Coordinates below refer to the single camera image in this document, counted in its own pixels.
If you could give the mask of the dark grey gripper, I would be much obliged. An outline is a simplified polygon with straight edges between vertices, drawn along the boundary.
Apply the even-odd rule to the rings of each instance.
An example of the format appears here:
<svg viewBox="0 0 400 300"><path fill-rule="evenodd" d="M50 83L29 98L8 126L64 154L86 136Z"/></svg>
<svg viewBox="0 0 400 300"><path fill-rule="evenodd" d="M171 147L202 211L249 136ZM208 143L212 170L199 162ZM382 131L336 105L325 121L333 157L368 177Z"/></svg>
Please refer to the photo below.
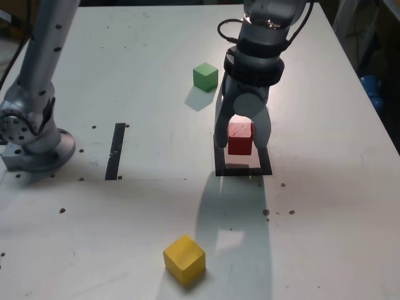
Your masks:
<svg viewBox="0 0 400 300"><path fill-rule="evenodd" d="M227 146L228 124L235 113L247 117L253 122L255 127L254 144L258 149L266 148L271 135L271 120L264 103L264 100L268 100L269 87L256 87L237 81L231 76L224 76L220 92L214 126L216 146L219 148ZM235 101L233 93L240 94Z"/></svg>

